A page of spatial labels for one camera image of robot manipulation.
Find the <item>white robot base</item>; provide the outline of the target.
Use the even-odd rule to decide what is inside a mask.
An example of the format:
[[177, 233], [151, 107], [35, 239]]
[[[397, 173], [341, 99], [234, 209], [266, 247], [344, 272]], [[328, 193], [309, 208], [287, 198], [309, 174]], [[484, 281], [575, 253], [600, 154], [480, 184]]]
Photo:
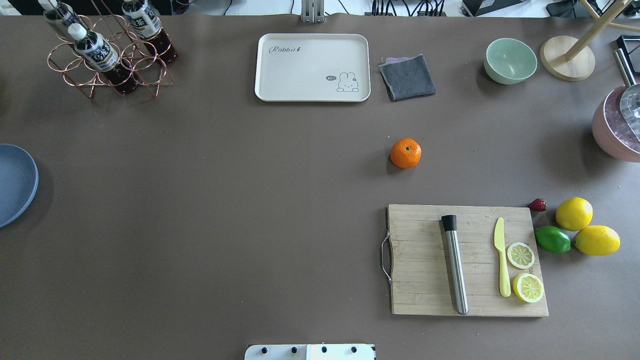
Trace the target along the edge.
[[374, 344], [254, 344], [247, 347], [245, 360], [375, 360]]

